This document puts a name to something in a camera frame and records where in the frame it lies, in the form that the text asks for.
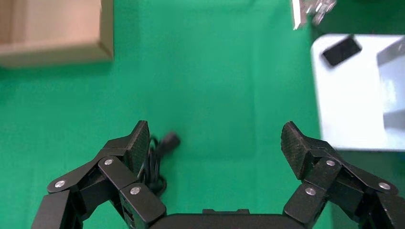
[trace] metal screw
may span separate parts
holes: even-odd
[[[64,180],[61,180],[61,181],[58,181],[58,182],[55,184],[55,187],[62,187],[64,184],[65,184],[65,181],[64,181]]]
[[[326,161],[326,164],[328,164],[329,166],[334,166],[335,162],[328,160],[328,161]]]
[[[306,189],[305,189],[305,192],[306,192],[308,195],[311,195],[311,196],[314,196],[314,195],[316,194],[316,191],[315,191],[313,188],[310,188],[310,187],[306,188]]]
[[[390,190],[391,187],[389,186],[389,184],[383,183],[381,182],[380,184],[378,184],[380,187],[382,187],[385,190]]]
[[[136,195],[140,192],[140,187],[133,187],[130,191],[132,195]]]
[[[108,166],[108,165],[110,165],[111,163],[113,163],[113,160],[112,160],[112,159],[108,159],[108,160],[106,160],[106,161],[104,162],[104,165]]]

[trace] silver metal part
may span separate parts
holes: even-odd
[[[130,191],[132,195],[136,195],[140,192],[140,187],[133,187]]]
[[[61,181],[58,181],[58,182],[55,184],[55,187],[62,187],[64,184],[65,184],[65,181],[64,181],[64,180],[61,180]]]
[[[328,164],[329,166],[334,166],[334,165],[335,165],[335,162],[334,162],[334,161],[327,160],[327,161],[326,161],[326,164]]]
[[[310,187],[306,188],[306,189],[305,189],[305,192],[306,192],[308,195],[311,195],[311,196],[314,196],[314,195],[316,194],[316,191],[315,191],[313,188],[310,188]]]
[[[307,16],[313,16],[312,23],[319,25],[325,14],[335,7],[337,0],[291,0],[293,29],[307,24]]]
[[[104,165],[108,166],[108,165],[110,165],[111,163],[113,163],[113,160],[112,160],[112,159],[108,159],[108,160],[106,160],[106,161],[104,162]]]
[[[385,190],[390,190],[391,187],[389,186],[389,184],[383,183],[381,182],[380,184],[378,184],[381,188],[385,189]]]

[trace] clear plastic object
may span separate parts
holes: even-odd
[[[318,25],[325,14],[336,5],[337,0],[291,0],[294,30],[307,24],[307,16],[313,16],[312,23]]]

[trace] smartphone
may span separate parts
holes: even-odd
[[[335,67],[362,50],[353,36],[349,36],[343,41],[328,48],[322,53],[323,58],[330,67]]]

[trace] robotic hand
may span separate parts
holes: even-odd
[[[159,163],[179,144],[175,134],[161,141],[150,137],[147,122],[139,121],[130,135],[109,140],[93,160],[52,181],[31,228],[81,229],[106,201],[130,229],[310,229],[327,201],[359,228],[405,228],[405,200],[393,184],[347,163],[327,142],[304,136],[292,122],[283,127],[281,150],[302,184],[282,214],[206,209],[167,216],[159,199],[165,189]]]

